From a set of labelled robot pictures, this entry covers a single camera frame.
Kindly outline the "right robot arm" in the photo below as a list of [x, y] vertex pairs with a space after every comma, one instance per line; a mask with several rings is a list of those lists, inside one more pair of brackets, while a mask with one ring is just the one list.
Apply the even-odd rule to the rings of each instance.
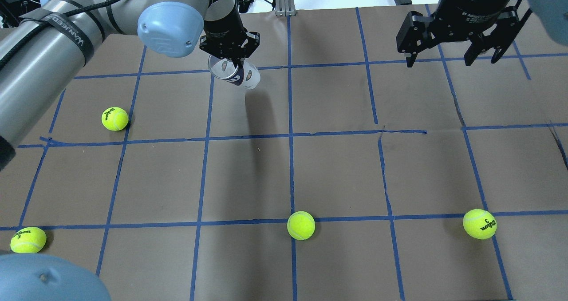
[[520, 3], [511, 0], [440, 0], [431, 16], [409, 12], [396, 35], [396, 49], [412, 67], [418, 54], [441, 43], [469, 41], [463, 60], [471, 66], [480, 54], [494, 49], [490, 62], [507, 52], [532, 14], [540, 18], [554, 42], [567, 44], [567, 0], [528, 0], [519, 15]]

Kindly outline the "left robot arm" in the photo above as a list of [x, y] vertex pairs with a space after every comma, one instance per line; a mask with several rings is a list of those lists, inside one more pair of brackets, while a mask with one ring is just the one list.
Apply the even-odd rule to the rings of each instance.
[[1, 168], [110, 34], [172, 58], [195, 48], [238, 65], [260, 44], [236, 0], [44, 0], [1, 42]]

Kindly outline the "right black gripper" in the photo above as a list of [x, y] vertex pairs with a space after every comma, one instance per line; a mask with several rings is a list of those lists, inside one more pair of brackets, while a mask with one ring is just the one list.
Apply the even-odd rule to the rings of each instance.
[[[418, 11], [406, 14], [396, 35], [396, 49], [404, 55], [406, 66], [411, 68], [420, 52], [431, 49], [437, 42], [470, 40], [471, 45], [463, 59], [471, 66], [477, 57], [494, 48], [491, 63], [496, 63], [532, 15], [528, 8], [519, 18], [516, 6], [508, 6], [510, 0], [439, 0], [432, 16]], [[483, 31], [495, 29], [488, 36]]]

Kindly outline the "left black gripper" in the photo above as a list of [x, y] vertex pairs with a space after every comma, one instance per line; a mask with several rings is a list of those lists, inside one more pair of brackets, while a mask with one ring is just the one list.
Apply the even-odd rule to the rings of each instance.
[[260, 33], [247, 32], [238, 8], [219, 20], [206, 20], [199, 48], [209, 54], [211, 73], [235, 73], [234, 59], [249, 58], [260, 46]]

